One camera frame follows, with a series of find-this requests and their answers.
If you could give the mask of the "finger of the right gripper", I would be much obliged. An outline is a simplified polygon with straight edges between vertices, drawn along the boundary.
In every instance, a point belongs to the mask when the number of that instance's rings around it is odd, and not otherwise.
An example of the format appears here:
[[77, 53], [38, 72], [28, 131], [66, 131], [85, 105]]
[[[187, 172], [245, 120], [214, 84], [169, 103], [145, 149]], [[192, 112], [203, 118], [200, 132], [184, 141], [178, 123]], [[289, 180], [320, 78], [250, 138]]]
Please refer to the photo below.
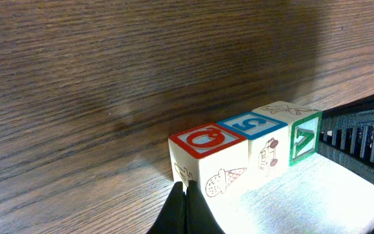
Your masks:
[[318, 153], [374, 185], [374, 94], [323, 112]]

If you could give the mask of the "yellow sided picture block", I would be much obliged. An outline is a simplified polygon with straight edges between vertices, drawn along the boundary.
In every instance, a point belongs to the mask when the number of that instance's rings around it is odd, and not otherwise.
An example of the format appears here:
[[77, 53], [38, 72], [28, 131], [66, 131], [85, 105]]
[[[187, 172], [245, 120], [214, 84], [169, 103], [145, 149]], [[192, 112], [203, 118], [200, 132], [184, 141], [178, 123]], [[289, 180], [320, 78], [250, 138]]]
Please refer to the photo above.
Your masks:
[[248, 140], [216, 123], [168, 138], [173, 179], [198, 183], [203, 196], [215, 200], [246, 191]]

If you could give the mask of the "blue bordered wooden block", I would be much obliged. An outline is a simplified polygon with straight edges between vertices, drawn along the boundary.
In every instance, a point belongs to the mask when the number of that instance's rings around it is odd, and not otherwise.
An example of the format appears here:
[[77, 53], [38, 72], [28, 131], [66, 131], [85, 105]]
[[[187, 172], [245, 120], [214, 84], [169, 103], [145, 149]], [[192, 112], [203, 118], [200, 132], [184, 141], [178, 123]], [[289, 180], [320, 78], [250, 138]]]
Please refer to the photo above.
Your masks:
[[245, 112], [218, 124], [248, 140], [249, 182], [263, 185], [288, 169], [288, 124], [262, 114]]

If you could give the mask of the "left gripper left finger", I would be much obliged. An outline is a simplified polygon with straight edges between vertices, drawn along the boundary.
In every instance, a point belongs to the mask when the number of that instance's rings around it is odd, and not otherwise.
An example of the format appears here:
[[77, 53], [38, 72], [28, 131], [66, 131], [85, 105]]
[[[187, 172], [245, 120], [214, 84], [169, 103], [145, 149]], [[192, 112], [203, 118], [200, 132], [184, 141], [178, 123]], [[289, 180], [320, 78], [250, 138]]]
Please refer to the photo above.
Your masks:
[[183, 183], [176, 182], [147, 234], [184, 234], [185, 195]]

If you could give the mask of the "green V wooden block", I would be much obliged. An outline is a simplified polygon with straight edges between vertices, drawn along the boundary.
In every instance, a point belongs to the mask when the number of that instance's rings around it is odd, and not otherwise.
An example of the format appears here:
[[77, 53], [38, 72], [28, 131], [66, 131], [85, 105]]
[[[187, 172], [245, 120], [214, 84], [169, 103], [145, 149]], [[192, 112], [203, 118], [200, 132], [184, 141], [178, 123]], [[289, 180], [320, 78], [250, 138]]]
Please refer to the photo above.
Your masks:
[[285, 101], [276, 101], [253, 112], [288, 124], [289, 166], [311, 156], [318, 149], [322, 111]]

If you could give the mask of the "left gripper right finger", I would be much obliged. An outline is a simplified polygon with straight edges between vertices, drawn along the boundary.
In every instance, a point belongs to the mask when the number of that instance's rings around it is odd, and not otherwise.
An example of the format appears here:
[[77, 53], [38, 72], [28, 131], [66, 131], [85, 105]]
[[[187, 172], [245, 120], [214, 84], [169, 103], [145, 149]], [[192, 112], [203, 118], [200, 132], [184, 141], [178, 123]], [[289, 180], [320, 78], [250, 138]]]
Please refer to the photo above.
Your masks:
[[187, 234], [224, 234], [217, 223], [196, 181], [190, 180], [186, 190], [185, 224]]

